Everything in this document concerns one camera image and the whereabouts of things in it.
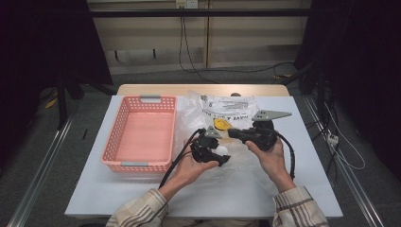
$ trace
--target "black cable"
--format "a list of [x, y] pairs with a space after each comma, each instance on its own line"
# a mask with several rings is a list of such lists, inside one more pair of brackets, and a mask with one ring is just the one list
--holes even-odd
[[[183, 37], [185, 38], [186, 51], [187, 51], [189, 60], [190, 60], [191, 65], [192, 65], [192, 69], [193, 69], [194, 71], [190, 71], [190, 70], [188, 70], [188, 69], [183, 68], [183, 64], [182, 64], [182, 61], [181, 61], [181, 52], [182, 52], [182, 48], [183, 48]], [[280, 66], [280, 65], [283, 65], [283, 64], [292, 64], [292, 65], [294, 64], [293, 62], [289, 62], [289, 61], [288, 61], [288, 62], [280, 62], [280, 63], [276, 63], [274, 66], [270, 66], [270, 67], [263, 68], [263, 69], [249, 70], [249, 71], [228, 70], [228, 69], [202, 69], [202, 70], [199, 70], [199, 69], [196, 69], [196, 68], [195, 68], [195, 66], [194, 66], [194, 64], [193, 64], [193, 62], [192, 62], [192, 58], [191, 58], [191, 55], [190, 55], [190, 53], [189, 53], [188, 40], [187, 40], [186, 37], [187, 37], [187, 36], [186, 36], [185, 19], [182, 17], [182, 18], [181, 18], [180, 52], [179, 52], [179, 54], [180, 54], [180, 55], [179, 55], [179, 63], [180, 63], [181, 69], [182, 69], [184, 72], [187, 72], [187, 73], [196, 73], [196, 74], [198, 74], [198, 76], [200, 76], [202, 79], [205, 79], [205, 80], [208, 80], [208, 81], [211, 81], [211, 82], [214, 82], [214, 83], [218, 83], [218, 82], [212, 81], [212, 80], [210, 80], [210, 79], [206, 79], [205, 77], [201, 76], [201, 75], [199, 74], [199, 72], [257, 73], [257, 72], [263, 72], [263, 71], [267, 71], [267, 70], [273, 69], [273, 70], [274, 70], [274, 75], [275, 75], [275, 67]]]
[[280, 137], [282, 140], [284, 140], [284, 142], [286, 142], [287, 146], [289, 147], [289, 155], [291, 157], [291, 168], [289, 171], [289, 176], [291, 177], [292, 180], [294, 180], [295, 178], [295, 153], [294, 153], [294, 149], [292, 148], [291, 144], [289, 143], [289, 141], [286, 139], [286, 137], [284, 137], [282, 134], [277, 132], [277, 136]]
[[183, 149], [181, 150], [181, 152], [178, 154], [177, 158], [171, 163], [170, 168], [167, 170], [165, 176], [163, 177], [162, 181], [160, 182], [159, 185], [159, 189], [165, 185], [168, 177], [170, 176], [171, 172], [173, 171], [173, 169], [175, 168], [175, 166], [181, 161], [181, 159], [184, 157], [185, 154], [183, 154], [183, 152], [186, 150], [186, 148], [189, 146], [189, 144], [192, 142], [192, 139], [195, 137], [195, 135], [200, 132], [201, 129], [196, 130], [194, 133], [192, 133], [192, 135], [189, 137], [188, 141], [185, 143], [185, 145], [183, 146]]
[[203, 76], [197, 71], [197, 69], [195, 68], [194, 63], [192, 62], [191, 54], [189, 53], [188, 40], [186, 39], [186, 25], [185, 25], [185, 19], [184, 19], [183, 17], [181, 18], [181, 41], [180, 41], [180, 56], [179, 56], [179, 61], [180, 61], [180, 66], [181, 66], [181, 68], [183, 69], [183, 65], [182, 65], [182, 63], [181, 63], [181, 49], [182, 49], [182, 47], [183, 47], [183, 35], [184, 35], [184, 37], [185, 37], [186, 52], [187, 52], [187, 54], [188, 54], [188, 58], [189, 58], [189, 61], [191, 62], [192, 68], [194, 69], [194, 72], [195, 72], [200, 78], [202, 78], [202, 79], [204, 79], [204, 80], [206, 80], [206, 81], [219, 84], [219, 82], [216, 82], [216, 81], [214, 81], [214, 80], [207, 79], [207, 78], [203, 77]]

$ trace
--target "cable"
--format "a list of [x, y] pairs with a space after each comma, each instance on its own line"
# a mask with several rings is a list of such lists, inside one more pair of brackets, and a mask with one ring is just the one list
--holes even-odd
[[295, 178], [295, 153], [294, 149], [292, 148], [292, 145], [289, 143], [289, 141], [284, 137], [282, 134], [277, 132], [277, 136], [280, 137], [284, 142], [286, 142], [287, 146], [289, 147], [289, 155], [291, 157], [291, 168], [289, 171], [289, 176], [291, 177], [292, 180]]
[[[183, 68], [183, 63], [182, 63], [182, 61], [181, 61], [181, 53], [182, 53], [182, 48], [183, 48], [183, 37], [184, 37], [184, 39], [185, 39], [186, 52], [187, 52], [188, 58], [189, 58], [189, 60], [190, 60], [190, 62], [191, 62], [191, 66], [192, 66], [193, 71]], [[292, 64], [292, 65], [293, 65], [293, 62], [286, 61], [286, 62], [276, 63], [274, 66], [270, 66], [270, 67], [267, 67], [267, 68], [256, 69], [256, 70], [249, 70], [249, 71], [228, 70], [228, 69], [202, 69], [202, 70], [199, 70], [199, 69], [196, 69], [196, 68], [195, 68], [195, 66], [194, 66], [194, 64], [193, 64], [193, 62], [192, 62], [192, 58], [191, 58], [191, 55], [190, 55], [190, 53], [189, 53], [188, 40], [187, 40], [186, 37], [187, 37], [187, 36], [186, 36], [185, 19], [182, 17], [182, 18], [181, 18], [180, 52], [179, 52], [179, 53], [180, 53], [180, 55], [179, 55], [179, 63], [180, 63], [181, 69], [182, 69], [184, 72], [187, 72], [187, 73], [196, 73], [196, 74], [197, 74], [199, 77], [201, 77], [202, 79], [205, 79], [205, 80], [208, 80], [208, 81], [211, 81], [211, 82], [214, 82], [214, 83], [218, 83], [218, 82], [213, 81], [213, 80], [210, 80], [210, 79], [206, 79], [205, 77], [203, 77], [202, 75], [200, 75], [199, 72], [257, 73], [257, 72], [267, 71], [267, 70], [270, 70], [270, 69], [273, 69], [273, 70], [275, 71], [275, 67], [280, 66], [280, 65], [283, 65], [283, 64]]]
[[184, 153], [186, 148], [189, 146], [189, 144], [192, 142], [192, 139], [195, 137], [195, 135], [200, 132], [201, 129], [196, 130], [194, 133], [192, 133], [192, 135], [189, 137], [188, 141], [186, 141], [185, 145], [183, 146], [183, 149], [181, 150], [181, 152], [178, 154], [177, 158], [171, 163], [170, 168], [167, 170], [165, 176], [163, 177], [162, 181], [160, 182], [159, 185], [159, 189], [165, 185], [168, 177], [170, 176], [171, 172], [173, 171], [173, 169], [175, 168], [175, 166], [181, 161], [181, 159], [184, 157], [185, 154]]
[[181, 41], [180, 41], [180, 55], [179, 55], [179, 62], [180, 62], [181, 68], [186, 72], [186, 70], [183, 68], [183, 65], [182, 65], [182, 63], [181, 63], [181, 50], [182, 50], [182, 47], [183, 47], [183, 34], [184, 34], [184, 37], [185, 37], [186, 52], [187, 52], [187, 54], [188, 54], [189, 61], [191, 62], [192, 68], [194, 69], [195, 73], [196, 73], [200, 78], [202, 78], [202, 79], [204, 79], [204, 80], [206, 80], [206, 81], [219, 84], [219, 82], [216, 82], [216, 81], [214, 81], [214, 80], [207, 79], [207, 78], [203, 77], [203, 76], [197, 71], [197, 69], [195, 68], [194, 63], [192, 62], [191, 54], [189, 53], [188, 40], [186, 39], [186, 25], [185, 25], [185, 19], [184, 19], [183, 17], [181, 18]]
[[348, 162], [345, 160], [344, 157], [342, 157], [341, 155], [339, 155], [339, 152], [333, 147], [333, 145], [330, 145], [330, 147], [334, 150], [335, 153], [337, 153], [337, 154], [339, 155], [339, 158], [340, 158], [345, 164], [347, 164], [349, 167], [354, 168], [354, 169], [358, 169], [358, 170], [363, 169], [363, 168], [366, 166], [366, 164], [365, 164], [365, 160], [363, 159], [362, 155], [361, 155], [361, 154], [359, 153], [359, 151], [351, 144], [351, 142], [349, 142], [348, 139], [342, 134], [342, 132], [340, 131], [338, 125], [336, 124], [336, 122], [335, 122], [335, 120], [334, 120], [333, 115], [331, 114], [330, 110], [328, 109], [327, 104], [324, 103], [324, 105], [325, 105], [326, 109], [328, 110], [328, 113], [330, 114], [331, 119], [333, 120], [334, 126], [335, 126], [336, 129], [339, 131], [339, 134], [345, 139], [345, 141], [354, 149], [354, 151], [355, 151], [355, 152], [357, 153], [357, 155], [360, 157], [360, 159], [361, 159], [361, 161], [362, 161], [362, 163], [363, 163], [362, 167], [356, 167], [356, 166], [351, 165], [350, 163], [348, 163]]

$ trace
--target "white table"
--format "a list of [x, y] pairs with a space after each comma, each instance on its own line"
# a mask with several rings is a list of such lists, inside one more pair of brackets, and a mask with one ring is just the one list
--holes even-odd
[[[113, 173], [100, 163], [100, 156], [111, 129], [121, 96], [114, 96], [93, 149], [82, 171], [65, 215], [76, 218], [108, 217], [124, 202], [157, 188], [162, 176], [132, 177]], [[295, 183], [304, 185], [328, 218], [342, 217], [339, 204], [324, 174], [322, 164], [307, 134], [297, 106], [290, 96], [256, 98], [260, 109], [292, 112], [274, 120], [274, 126], [295, 149]], [[285, 154], [289, 169], [289, 155]], [[272, 197], [277, 194], [272, 182], [247, 156], [244, 166], [216, 168], [181, 190], [169, 203], [171, 218], [270, 218]]]

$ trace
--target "gray floor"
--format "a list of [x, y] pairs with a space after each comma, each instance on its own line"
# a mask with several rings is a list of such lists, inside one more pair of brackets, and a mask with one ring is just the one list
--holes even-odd
[[[246, 67], [230, 68], [230, 70], [249, 71], [266, 67], [248, 65]], [[278, 66], [275, 71], [276, 75], [291, 74], [294, 69], [290, 65], [282, 65]], [[219, 83], [269, 84], [273, 82], [273, 70], [257, 73], [211, 71], [200, 72], [200, 75]], [[123, 83], [210, 83], [210, 81], [205, 81], [199, 75], [182, 70], [113, 75], [113, 81], [115, 83], [111, 87], [113, 89]], [[109, 96], [88, 85], [82, 85], [82, 88], [86, 92], [83, 100], [68, 100], [70, 113], [74, 107], [78, 107], [77, 113], [61, 146], [61, 150], [55, 158], [49, 174], [46, 176], [41, 193], [31, 208], [25, 226], [80, 226], [84, 223], [104, 222], [104, 220], [69, 218], [63, 214], [74, 191], [75, 183], [95, 142], [97, 131], [110, 101]], [[288, 86], [288, 90], [294, 96], [305, 124], [309, 126], [308, 123], [314, 122], [314, 118], [307, 108], [305, 99], [313, 99], [314, 96], [302, 96], [296, 81]], [[43, 91], [43, 95], [45, 96], [49, 91], [50, 89]], [[24, 142], [21, 143], [13, 162], [4, 169], [3, 176], [0, 178], [0, 226], [6, 226], [9, 222], [56, 134], [58, 126], [57, 104], [49, 109], [44, 107], [45, 104], [46, 102], [39, 107]], [[384, 226], [399, 226], [399, 223], [401, 223], [401, 216], [399, 215], [401, 214], [401, 183], [376, 158], [369, 142], [357, 135], [352, 120], [343, 111], [340, 103], [336, 103], [336, 110], [339, 115], [341, 132], [360, 151], [366, 162], [364, 169], [354, 170], [353, 172], [385, 223]], [[311, 138], [319, 132], [316, 125], [313, 125], [308, 131]], [[330, 160], [330, 153], [321, 136], [314, 140], [314, 145], [324, 168], [326, 168]], [[342, 137], [340, 138], [340, 148], [350, 164], [361, 165], [360, 158]], [[331, 168], [328, 178], [334, 182], [334, 167]], [[344, 217], [330, 219], [331, 226], [370, 225], [362, 213], [350, 186], [339, 170], [337, 180], [333, 183], [333, 190]]]

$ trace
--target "clear plastic bag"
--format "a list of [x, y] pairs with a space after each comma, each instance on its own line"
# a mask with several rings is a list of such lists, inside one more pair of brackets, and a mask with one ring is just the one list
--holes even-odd
[[[173, 157], [183, 148], [183, 141], [197, 129], [214, 125], [214, 118], [223, 118], [233, 127], [248, 129], [252, 126], [252, 117], [259, 111], [253, 96], [201, 96], [189, 91], [178, 107], [175, 146]], [[228, 149], [231, 159], [221, 169], [253, 168], [250, 160], [254, 155], [238, 139], [229, 138], [227, 131], [218, 131], [222, 136], [218, 143]]]

